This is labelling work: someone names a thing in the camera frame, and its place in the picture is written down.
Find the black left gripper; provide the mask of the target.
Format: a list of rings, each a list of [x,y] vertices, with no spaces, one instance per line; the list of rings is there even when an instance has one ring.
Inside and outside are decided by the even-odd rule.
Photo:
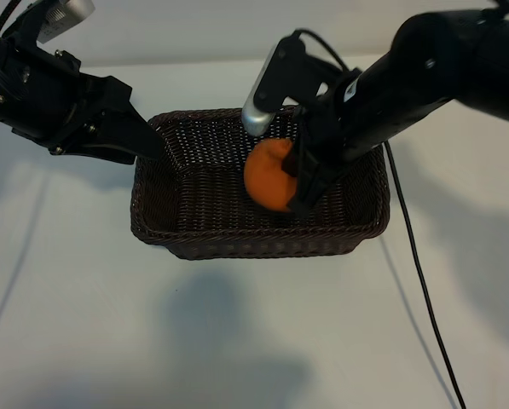
[[[0,123],[55,156],[127,165],[159,159],[163,139],[132,112],[130,86],[79,66],[68,53],[56,58],[0,39]]]

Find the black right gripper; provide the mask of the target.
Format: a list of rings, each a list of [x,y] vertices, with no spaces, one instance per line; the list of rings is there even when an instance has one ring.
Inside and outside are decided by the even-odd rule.
[[[368,69],[303,57],[296,138],[281,169],[296,179],[287,207],[310,213],[361,156],[454,98],[454,45],[447,36],[396,35]]]

